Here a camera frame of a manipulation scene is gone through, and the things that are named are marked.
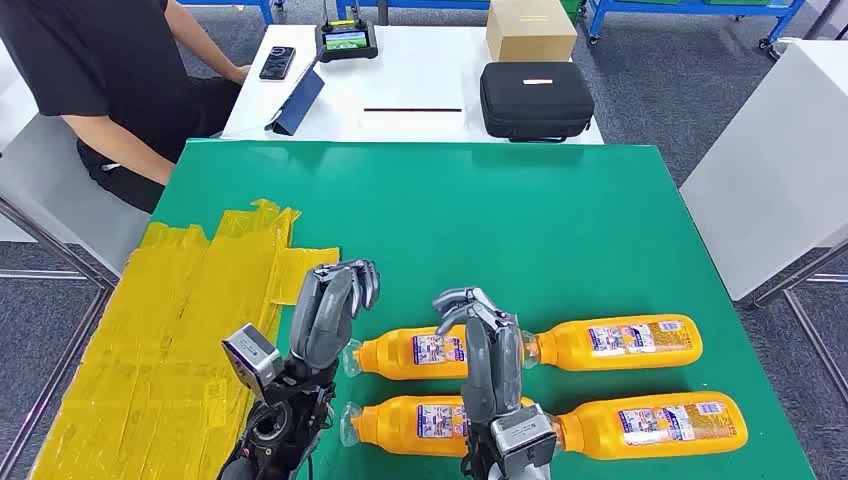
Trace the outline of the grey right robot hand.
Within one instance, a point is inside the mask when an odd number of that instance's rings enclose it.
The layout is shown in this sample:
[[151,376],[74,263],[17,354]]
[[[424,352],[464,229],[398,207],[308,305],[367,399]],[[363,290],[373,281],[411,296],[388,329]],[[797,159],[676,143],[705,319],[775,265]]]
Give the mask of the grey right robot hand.
[[473,424],[521,408],[522,343],[517,317],[498,308],[479,287],[448,289],[432,302],[443,336],[465,326],[468,373],[461,387],[464,408]]

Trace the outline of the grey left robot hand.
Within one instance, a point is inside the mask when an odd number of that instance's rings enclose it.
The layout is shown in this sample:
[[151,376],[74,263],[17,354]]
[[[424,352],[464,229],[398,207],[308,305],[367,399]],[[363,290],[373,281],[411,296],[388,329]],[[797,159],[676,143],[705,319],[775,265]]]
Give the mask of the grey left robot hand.
[[290,355],[313,370],[330,367],[352,337],[352,321],[380,292],[375,264],[356,259],[309,269],[292,317]]

